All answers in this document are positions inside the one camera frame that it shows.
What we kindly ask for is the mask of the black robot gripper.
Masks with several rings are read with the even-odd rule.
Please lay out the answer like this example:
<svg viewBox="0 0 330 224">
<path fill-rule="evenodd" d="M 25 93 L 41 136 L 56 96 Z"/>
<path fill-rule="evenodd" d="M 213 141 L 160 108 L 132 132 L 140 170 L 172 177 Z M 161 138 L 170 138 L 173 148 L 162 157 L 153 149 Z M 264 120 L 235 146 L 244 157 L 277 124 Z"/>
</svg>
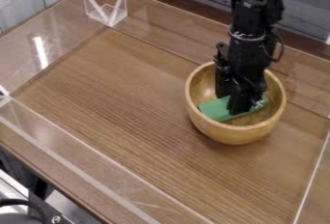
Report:
<svg viewBox="0 0 330 224">
<path fill-rule="evenodd" d="M 264 90 L 255 85 L 265 85 L 264 71 L 276 61 L 276 37 L 272 30 L 245 34 L 231 29 L 228 34 L 229 43 L 216 44 L 215 94 L 229 96 L 227 109 L 235 116 L 264 106 Z"/>
</svg>

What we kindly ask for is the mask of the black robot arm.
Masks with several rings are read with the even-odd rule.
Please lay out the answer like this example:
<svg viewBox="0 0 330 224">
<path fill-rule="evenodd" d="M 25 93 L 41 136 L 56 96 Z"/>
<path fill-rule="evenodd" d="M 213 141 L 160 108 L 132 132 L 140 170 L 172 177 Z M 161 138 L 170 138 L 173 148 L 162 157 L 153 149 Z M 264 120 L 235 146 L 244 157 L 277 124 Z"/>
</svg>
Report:
<svg viewBox="0 0 330 224">
<path fill-rule="evenodd" d="M 267 92 L 264 71 L 275 57 L 275 46 L 283 43 L 275 32 L 281 19 L 281 0 L 231 0 L 233 20 L 228 28 L 229 44 L 216 44 L 215 94 L 228 98 L 227 110 L 235 116 L 263 106 Z"/>
</svg>

